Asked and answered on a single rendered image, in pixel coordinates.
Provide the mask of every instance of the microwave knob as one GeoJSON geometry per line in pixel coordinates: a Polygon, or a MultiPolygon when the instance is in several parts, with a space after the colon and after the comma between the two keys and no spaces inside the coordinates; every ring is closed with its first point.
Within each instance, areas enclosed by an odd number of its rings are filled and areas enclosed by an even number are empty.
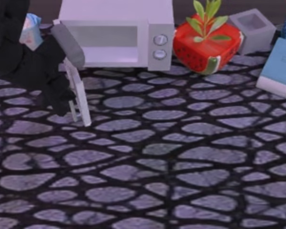
{"type": "Polygon", "coordinates": [[[167,43],[167,41],[168,41],[168,39],[167,39],[167,36],[165,36],[165,35],[155,36],[153,39],[153,42],[159,46],[165,45],[167,43]]]}
{"type": "Polygon", "coordinates": [[[156,50],[153,52],[153,57],[157,60],[163,60],[166,57],[166,51],[156,50]]]}

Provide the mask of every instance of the watermelon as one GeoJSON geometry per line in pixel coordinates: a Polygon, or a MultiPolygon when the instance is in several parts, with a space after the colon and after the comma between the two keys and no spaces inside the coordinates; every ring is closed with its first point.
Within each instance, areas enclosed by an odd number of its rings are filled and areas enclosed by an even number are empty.
{"type": "MultiPolygon", "coordinates": [[[[197,14],[192,18],[201,22],[197,14]]],[[[213,74],[222,69],[238,51],[244,37],[238,28],[227,23],[212,32],[202,42],[195,42],[196,36],[200,35],[188,22],[181,24],[175,31],[173,50],[181,63],[202,75],[213,74]],[[231,39],[222,41],[210,39],[215,35],[225,35],[231,39]]]]}

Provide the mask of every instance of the stone pavement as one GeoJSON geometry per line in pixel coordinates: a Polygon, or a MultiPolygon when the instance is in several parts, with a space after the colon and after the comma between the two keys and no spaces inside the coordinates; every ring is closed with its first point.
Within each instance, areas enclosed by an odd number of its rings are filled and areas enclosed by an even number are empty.
{"type": "Polygon", "coordinates": [[[0,78],[0,229],[286,229],[286,100],[269,52],[200,77],[83,70],[93,124],[0,78]]]}

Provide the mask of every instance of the microwave window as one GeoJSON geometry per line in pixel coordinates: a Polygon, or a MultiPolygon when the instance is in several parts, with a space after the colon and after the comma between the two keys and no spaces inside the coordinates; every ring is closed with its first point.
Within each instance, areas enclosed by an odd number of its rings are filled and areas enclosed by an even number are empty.
{"type": "Polygon", "coordinates": [[[136,26],[68,26],[82,47],[86,66],[132,66],[138,63],[136,26]]]}

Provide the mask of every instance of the microwave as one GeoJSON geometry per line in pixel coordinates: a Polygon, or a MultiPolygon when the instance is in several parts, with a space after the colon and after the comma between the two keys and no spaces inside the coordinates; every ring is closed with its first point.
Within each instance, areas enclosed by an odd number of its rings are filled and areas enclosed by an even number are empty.
{"type": "Polygon", "coordinates": [[[172,0],[62,0],[58,21],[82,47],[84,67],[170,70],[172,0]]]}

